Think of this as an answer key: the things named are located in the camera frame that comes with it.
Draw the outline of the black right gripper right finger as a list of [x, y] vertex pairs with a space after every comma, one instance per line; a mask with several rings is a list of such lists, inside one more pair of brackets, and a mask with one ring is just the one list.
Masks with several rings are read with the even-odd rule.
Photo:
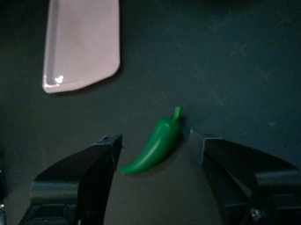
[[190, 130], [190, 147], [222, 225], [301, 225], [301, 169], [275, 156]]

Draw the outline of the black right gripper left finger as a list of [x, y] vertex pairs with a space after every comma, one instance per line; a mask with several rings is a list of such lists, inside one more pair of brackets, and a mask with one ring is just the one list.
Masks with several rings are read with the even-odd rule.
[[103, 225], [121, 135], [103, 137], [34, 178], [18, 225]]

